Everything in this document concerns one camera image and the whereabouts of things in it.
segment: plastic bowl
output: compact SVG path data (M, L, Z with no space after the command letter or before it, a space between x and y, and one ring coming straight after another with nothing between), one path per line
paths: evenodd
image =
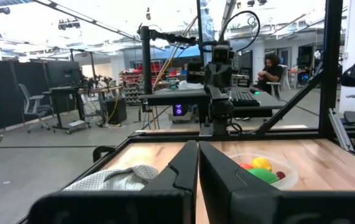
M285 178L271 184L280 190L292 189L298 182L299 176L297 166L282 156L264 151L250 151L235 155L228 155L228 157L238 164L252 164L252 160L257 157L268 159L271 163L273 173L282 171L285 174Z

